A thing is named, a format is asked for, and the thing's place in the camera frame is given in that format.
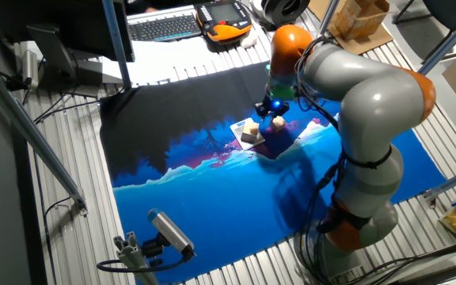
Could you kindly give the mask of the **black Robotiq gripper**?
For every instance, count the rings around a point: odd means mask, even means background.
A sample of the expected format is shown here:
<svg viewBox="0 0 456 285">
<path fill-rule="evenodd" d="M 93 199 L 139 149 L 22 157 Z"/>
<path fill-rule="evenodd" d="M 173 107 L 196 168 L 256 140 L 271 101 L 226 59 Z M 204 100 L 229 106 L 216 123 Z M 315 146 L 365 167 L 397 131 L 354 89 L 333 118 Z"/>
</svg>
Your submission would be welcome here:
<svg viewBox="0 0 456 285">
<path fill-rule="evenodd" d="M 266 117 L 277 117 L 283 118 L 283 115 L 290 109 L 287 102 L 272 99 L 269 96 L 265 96 L 261 102 L 255 104 L 255 111 L 261 120 L 266 120 Z"/>
</svg>

